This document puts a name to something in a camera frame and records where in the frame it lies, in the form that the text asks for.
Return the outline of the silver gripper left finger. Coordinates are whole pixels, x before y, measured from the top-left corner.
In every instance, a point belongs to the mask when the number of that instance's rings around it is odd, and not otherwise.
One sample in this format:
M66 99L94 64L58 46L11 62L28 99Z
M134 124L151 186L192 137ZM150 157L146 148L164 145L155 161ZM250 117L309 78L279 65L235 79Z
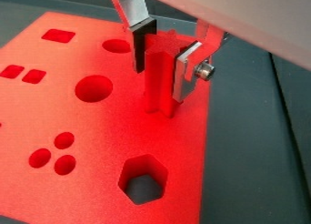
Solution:
M126 31L132 36L132 61L136 73L144 70L146 36L156 34L156 20L144 0L112 0Z

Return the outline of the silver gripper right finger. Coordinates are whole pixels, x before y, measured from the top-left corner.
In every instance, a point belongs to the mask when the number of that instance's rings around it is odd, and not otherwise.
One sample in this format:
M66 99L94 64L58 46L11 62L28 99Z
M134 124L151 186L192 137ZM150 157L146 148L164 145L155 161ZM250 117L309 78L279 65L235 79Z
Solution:
M175 57L172 98L182 102L195 90L196 81L214 73L210 58L220 48L224 31L204 20L196 21L196 40Z

